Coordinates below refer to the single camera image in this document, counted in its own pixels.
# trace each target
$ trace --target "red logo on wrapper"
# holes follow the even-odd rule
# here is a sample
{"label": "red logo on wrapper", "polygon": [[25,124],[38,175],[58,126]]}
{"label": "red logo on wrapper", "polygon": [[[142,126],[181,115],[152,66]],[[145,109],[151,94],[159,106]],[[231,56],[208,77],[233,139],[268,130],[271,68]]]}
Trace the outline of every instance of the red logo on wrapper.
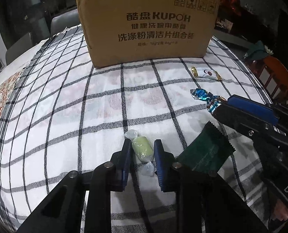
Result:
{"label": "red logo on wrapper", "polygon": [[203,71],[205,74],[209,74],[210,76],[212,76],[212,73],[210,72],[210,71],[208,71],[208,70],[204,70]]}

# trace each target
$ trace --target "tablecloth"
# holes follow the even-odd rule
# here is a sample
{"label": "tablecloth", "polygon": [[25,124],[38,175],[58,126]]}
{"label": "tablecloth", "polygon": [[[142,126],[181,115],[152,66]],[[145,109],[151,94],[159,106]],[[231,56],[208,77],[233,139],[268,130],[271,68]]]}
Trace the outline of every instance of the tablecloth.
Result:
{"label": "tablecloth", "polygon": [[[216,70],[223,79],[195,78],[192,66]],[[226,99],[237,94],[271,102],[254,75],[215,37],[204,58],[97,69],[80,26],[60,33],[24,70],[1,115],[0,220],[17,229],[69,171],[91,171],[121,150],[128,129],[151,144],[161,139],[165,150],[178,156],[211,121],[236,149],[218,173],[266,224],[266,187],[252,141],[218,123],[204,102],[191,97],[194,88]],[[173,232],[175,194],[161,192],[156,176],[139,174],[142,164],[134,160],[126,190],[111,193],[112,232]]]}

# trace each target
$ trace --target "green candy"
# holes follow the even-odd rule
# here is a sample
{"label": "green candy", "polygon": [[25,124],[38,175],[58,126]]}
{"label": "green candy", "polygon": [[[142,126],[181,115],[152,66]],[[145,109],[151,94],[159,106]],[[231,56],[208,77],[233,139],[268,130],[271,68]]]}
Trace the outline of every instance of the green candy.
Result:
{"label": "green candy", "polygon": [[136,137],[132,140],[132,148],[142,162],[149,162],[153,159],[154,151],[146,137]]}

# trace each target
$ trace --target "clear candy wrapper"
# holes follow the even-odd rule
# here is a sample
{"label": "clear candy wrapper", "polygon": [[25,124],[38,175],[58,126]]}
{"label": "clear candy wrapper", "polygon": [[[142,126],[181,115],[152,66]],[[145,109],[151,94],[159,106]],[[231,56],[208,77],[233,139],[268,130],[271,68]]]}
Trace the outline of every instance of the clear candy wrapper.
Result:
{"label": "clear candy wrapper", "polygon": [[207,92],[204,89],[191,89],[190,93],[195,100],[201,100],[207,102],[207,110],[212,114],[215,109],[226,101],[219,95],[213,95],[211,92]]}
{"label": "clear candy wrapper", "polygon": [[132,148],[139,160],[147,163],[140,167],[140,173],[142,175],[154,176],[155,167],[151,162],[154,158],[154,151],[147,138],[139,136],[136,130],[128,130],[125,133],[125,137],[132,141]]}
{"label": "clear candy wrapper", "polygon": [[218,74],[217,71],[207,69],[207,67],[193,67],[192,73],[194,77],[202,77],[213,80],[222,80],[222,77]]}

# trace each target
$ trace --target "dark green packet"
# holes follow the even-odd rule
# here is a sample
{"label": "dark green packet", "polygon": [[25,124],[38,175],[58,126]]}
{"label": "dark green packet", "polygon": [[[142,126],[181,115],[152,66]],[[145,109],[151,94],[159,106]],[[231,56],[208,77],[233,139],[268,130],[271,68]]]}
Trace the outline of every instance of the dark green packet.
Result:
{"label": "dark green packet", "polygon": [[235,151],[226,137],[209,121],[199,136],[176,158],[193,171],[218,171]]}

